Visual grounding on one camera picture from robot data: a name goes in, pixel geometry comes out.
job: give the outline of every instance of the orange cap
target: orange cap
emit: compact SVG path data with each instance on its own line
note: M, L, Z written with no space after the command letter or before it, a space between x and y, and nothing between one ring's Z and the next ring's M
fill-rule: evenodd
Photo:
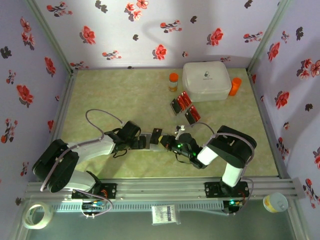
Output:
M236 95L236 93L237 93L237 91L238 91L238 89L239 89L239 87L240 87L240 85L242 83L242 80L239 77L235 77L234 79L232 79L231 83L232 83L232 87L231 87L231 90L229 92L229 95L230 96L234 96L234 95Z
M179 75L176 74L175 72L171 73L170 76L169 76L169 79L170 79L171 82L177 82L178 78L179 78Z

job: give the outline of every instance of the green floor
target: green floor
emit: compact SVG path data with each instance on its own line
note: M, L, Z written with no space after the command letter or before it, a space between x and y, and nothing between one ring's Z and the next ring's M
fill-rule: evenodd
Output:
M183 91L181 78L178 91L168 90L169 74L182 76L182 69L122 69L82 70L77 74L62 139L65 142L81 142L99 136L85 119L88 109L102 109L123 121L133 121L143 132L161 128L173 134L177 124L186 124L183 115L175 117L169 106L171 100ZM228 69L230 78L242 78L236 96L226 100L196 102L201 121L215 131L221 125L234 128L252 136L257 142L255 158L246 170L247 176L277 176L278 172L270 150L259 110L244 68ZM101 112L91 112L90 120L104 131L120 127L119 122ZM202 125L190 133L201 146L211 136ZM190 164L176 161L171 152L131 151L125 156L112 158L99 156L79 164L76 169L91 171L101 179L147 177L206 177L222 176L226 162L216 158L206 169L196 169Z

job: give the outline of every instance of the orange bottle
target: orange bottle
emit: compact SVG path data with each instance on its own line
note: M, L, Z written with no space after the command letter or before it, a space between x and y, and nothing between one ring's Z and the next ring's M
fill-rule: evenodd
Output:
M239 77L235 77L234 79L232 79L232 87L231 87L231 90L229 92L229 96L234 96L236 95L241 83L242 83L242 80L241 78Z
M179 75L175 72L171 73L169 76L169 90L171 92L176 92L178 89L178 78Z

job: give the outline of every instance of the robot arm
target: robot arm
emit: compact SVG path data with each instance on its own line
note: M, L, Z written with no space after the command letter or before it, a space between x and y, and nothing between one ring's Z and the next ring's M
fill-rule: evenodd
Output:
M115 157L119 151L145 149L146 137L136 136L139 132L141 132L141 129L133 122L128 121L123 128L105 132L100 141L87 145L65 143L61 139L57 139L41 155L34 164L32 171L44 182L58 157L71 146L77 146L63 156L52 175L49 176L45 186L52 193L62 189L76 189L86 192L91 191L95 194L95 189L99 189L99 187L96 187L100 184L99 179L89 171L75 170L76 165L100 155L114 154L113 157ZM227 126L222 126L215 137L211 138L204 147L198 146L196 140L189 133L178 134L178 136L164 135L160 143L168 151L189 158L190 163L198 169L204 169L217 156L222 157L227 161L227 166L220 181L220 186L227 195L237 188L246 163L253 151L243 140L226 135L238 136L248 141L254 148L257 146L252 137Z
M246 165L254 156L257 142L249 135L224 125L213 136L203 148L189 133L179 132L178 137L163 136L160 142L169 151L189 158L190 163L198 169L206 168L220 156L227 162L220 187L224 194L231 195L237 190Z
M32 171L44 182L58 157L70 147L76 146L60 159L45 186L52 193L64 188L82 191L91 190L96 184L99 184L99 179L89 171L76 171L76 165L100 155L114 154L113 157L115 157L117 152L120 151L145 148L146 137L136 136L140 131L141 129L136 124L128 121L123 128L105 132L104 137L99 141L86 141L94 143L65 143L61 139L57 139L50 144L33 165Z

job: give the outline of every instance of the tape roll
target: tape roll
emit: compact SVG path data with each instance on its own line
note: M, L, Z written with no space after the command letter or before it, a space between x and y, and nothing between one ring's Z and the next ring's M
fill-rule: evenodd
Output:
M44 214L38 223L34 223L33 217L38 207L42 207ZM53 216L54 210L50 205L41 201L33 202L25 209L22 215L22 224L27 229L43 229L50 223Z

